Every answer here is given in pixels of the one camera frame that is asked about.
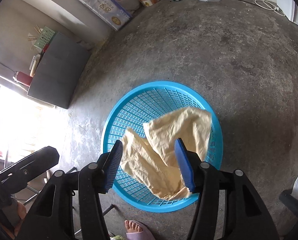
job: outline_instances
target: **yellow garment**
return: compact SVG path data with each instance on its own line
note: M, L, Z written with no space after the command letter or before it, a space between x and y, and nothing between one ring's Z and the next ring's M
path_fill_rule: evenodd
M207 154L211 114L195 107L184 107L144 123L146 138L127 128L121 138L121 168L145 184L158 198L181 199L190 196L185 187L174 153L181 138L187 150L196 152L203 161Z

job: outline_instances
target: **pink slipper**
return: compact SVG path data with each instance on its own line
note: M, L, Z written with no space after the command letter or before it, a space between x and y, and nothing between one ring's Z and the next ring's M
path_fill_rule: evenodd
M142 232L127 233L128 240L155 240L150 230L142 223L131 220L142 228Z

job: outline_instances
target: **white cable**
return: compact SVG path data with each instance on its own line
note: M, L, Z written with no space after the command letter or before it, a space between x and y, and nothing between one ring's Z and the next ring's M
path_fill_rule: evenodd
M264 7L264 6L260 5L260 4L258 4L257 1L261 1L261 2L263 2L263 3L264 3L266 6L268 6L268 7ZM260 7L263 8L263 9L270 10L270 11L274 11L274 12L276 12L277 14L283 16L283 17L285 16L285 13L284 13L278 6L274 5L274 4L273 4L273 3L274 3L273 1L270 1L270 0L255 0L254 2L255 2L256 5L260 6Z

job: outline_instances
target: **laundry basket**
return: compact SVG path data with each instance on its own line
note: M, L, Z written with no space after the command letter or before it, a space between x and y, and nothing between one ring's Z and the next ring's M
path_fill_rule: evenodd
M102 153L109 152L116 140L132 127L145 137L142 124L176 109L193 106L212 114L209 150L205 161L219 169L222 161L223 140L219 121L209 104L194 90L168 81L150 82L127 93L114 106L105 123L101 138ZM171 212L184 208L198 199L197 194L181 200L166 201L154 196L149 189L118 168L113 189L126 202L150 212Z

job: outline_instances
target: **silver screw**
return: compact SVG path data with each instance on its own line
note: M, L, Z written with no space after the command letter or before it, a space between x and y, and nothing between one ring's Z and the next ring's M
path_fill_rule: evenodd
M243 175L243 171L242 170L236 170L234 172L237 176L242 176Z
M97 164L97 163L90 163L90 164L88 165L88 168L91 169L91 170L94 170L94 169L97 168L97 167L98 167L98 164Z
M203 162L203 163L200 163L200 167L203 169L207 169L210 167L210 165L209 165L209 163Z
M55 176L60 177L60 176L62 176L63 173L64 173L63 171L56 171Z

